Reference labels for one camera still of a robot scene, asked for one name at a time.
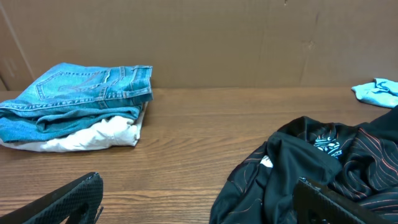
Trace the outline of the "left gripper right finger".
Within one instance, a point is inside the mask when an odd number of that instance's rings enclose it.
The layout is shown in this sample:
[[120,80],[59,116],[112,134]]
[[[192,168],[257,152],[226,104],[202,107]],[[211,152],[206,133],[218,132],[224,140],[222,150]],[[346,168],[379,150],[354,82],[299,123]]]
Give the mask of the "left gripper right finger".
[[299,178],[293,192],[297,223],[383,224],[395,222],[395,189],[350,199],[310,179]]

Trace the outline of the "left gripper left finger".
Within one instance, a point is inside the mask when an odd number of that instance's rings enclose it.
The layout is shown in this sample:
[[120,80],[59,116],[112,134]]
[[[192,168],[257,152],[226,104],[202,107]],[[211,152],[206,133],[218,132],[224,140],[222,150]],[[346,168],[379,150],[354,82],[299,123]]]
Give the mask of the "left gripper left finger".
[[89,172],[1,217],[1,224],[95,224],[102,211],[103,180]]

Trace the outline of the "black orange-patterned cycling jersey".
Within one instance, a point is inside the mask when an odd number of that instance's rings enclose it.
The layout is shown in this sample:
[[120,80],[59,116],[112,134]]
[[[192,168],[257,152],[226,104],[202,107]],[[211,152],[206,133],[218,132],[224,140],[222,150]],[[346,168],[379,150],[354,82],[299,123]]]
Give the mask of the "black orange-patterned cycling jersey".
[[396,223],[397,110],[356,126],[306,116],[284,125],[232,171],[210,222],[296,223],[302,177]]

